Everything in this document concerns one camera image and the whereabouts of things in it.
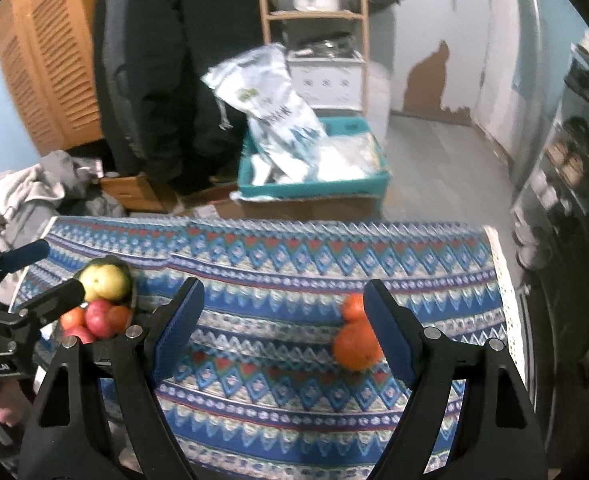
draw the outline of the wooden closet door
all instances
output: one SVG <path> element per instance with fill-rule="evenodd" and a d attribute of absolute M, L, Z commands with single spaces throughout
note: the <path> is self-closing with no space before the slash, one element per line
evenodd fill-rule
<path fill-rule="evenodd" d="M 0 5 L 1 65 L 41 153 L 102 137 L 88 18 L 92 10 L 94 0 L 4 0 Z M 10 38 L 18 43 L 26 72 L 23 79 L 17 75 L 17 54 L 13 64 L 13 53 L 8 51 Z M 27 99 L 19 83 L 32 85 L 34 98 Z M 38 128 L 31 119 L 36 117 L 42 120 Z"/>

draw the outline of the patterned tablecloth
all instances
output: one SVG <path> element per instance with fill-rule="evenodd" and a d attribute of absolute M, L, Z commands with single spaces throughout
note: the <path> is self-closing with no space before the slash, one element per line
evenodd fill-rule
<path fill-rule="evenodd" d="M 425 326 L 476 344 L 507 342 L 524 375 L 514 291 L 490 228 L 68 217 L 46 239 L 50 256 L 26 270 L 14 308 L 107 253 L 135 269 L 139 308 L 166 303 L 188 276 L 203 280 L 206 308 L 158 397 L 187 457 L 211 468 L 367 476 L 409 396 L 385 362 L 360 374 L 332 358 L 341 304 L 371 278 Z M 52 352 L 41 341 L 39 362 L 47 366 Z M 455 381 L 428 470 L 447 459 L 462 392 Z"/>

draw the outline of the wooden drawer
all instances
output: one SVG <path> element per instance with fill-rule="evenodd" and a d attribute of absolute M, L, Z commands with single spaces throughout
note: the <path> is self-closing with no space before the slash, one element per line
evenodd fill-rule
<path fill-rule="evenodd" d="M 101 189 L 131 211 L 169 213 L 178 204 L 177 194 L 170 187 L 152 183 L 145 175 L 102 178 Z"/>

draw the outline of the white storage drawer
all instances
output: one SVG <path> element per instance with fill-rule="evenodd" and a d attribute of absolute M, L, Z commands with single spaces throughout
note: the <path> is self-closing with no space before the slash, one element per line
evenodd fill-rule
<path fill-rule="evenodd" d="M 364 61 L 288 56 L 294 90 L 313 108 L 362 110 Z"/>

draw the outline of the fruit bowl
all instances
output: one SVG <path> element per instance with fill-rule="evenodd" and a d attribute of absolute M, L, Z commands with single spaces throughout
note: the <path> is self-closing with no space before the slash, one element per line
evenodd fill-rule
<path fill-rule="evenodd" d="M 126 293 L 126 295 L 121 297 L 119 300 L 112 302 L 113 306 L 126 306 L 130 310 L 130 314 L 127 317 L 127 321 L 124 324 L 124 330 L 125 330 L 125 328 L 130 326 L 130 324 L 132 323 L 132 318 L 134 317 L 134 311 L 135 311 L 135 307 L 136 307 L 136 303 L 137 303 L 137 292 L 136 292 L 136 286 L 134 285 L 134 280 L 132 278 L 132 267 L 130 267 L 130 265 L 127 262 L 124 262 L 123 260 L 117 258 L 116 256 L 108 255 L 103 258 L 92 259 L 82 269 L 78 270 L 78 272 L 76 272 L 73 275 L 73 278 L 80 280 L 81 275 L 87 269 L 89 269 L 91 267 L 101 267 L 101 266 L 118 267 L 118 269 L 123 273 L 123 275 L 127 278 L 127 281 L 129 282 L 129 290 Z M 97 300 L 104 301 L 104 302 L 107 301 L 107 300 L 104 300 L 103 298 L 97 298 Z M 90 304 L 87 301 L 85 301 L 84 303 L 82 303 L 79 306 L 82 309 L 84 309 L 84 311 L 87 313 Z M 65 330 L 62 327 L 62 322 L 61 322 L 61 320 L 57 320 L 53 324 L 53 327 L 52 327 L 52 339 L 53 339 L 52 342 L 55 347 L 57 347 L 59 345 L 59 343 L 63 339 L 64 335 L 65 335 Z"/>

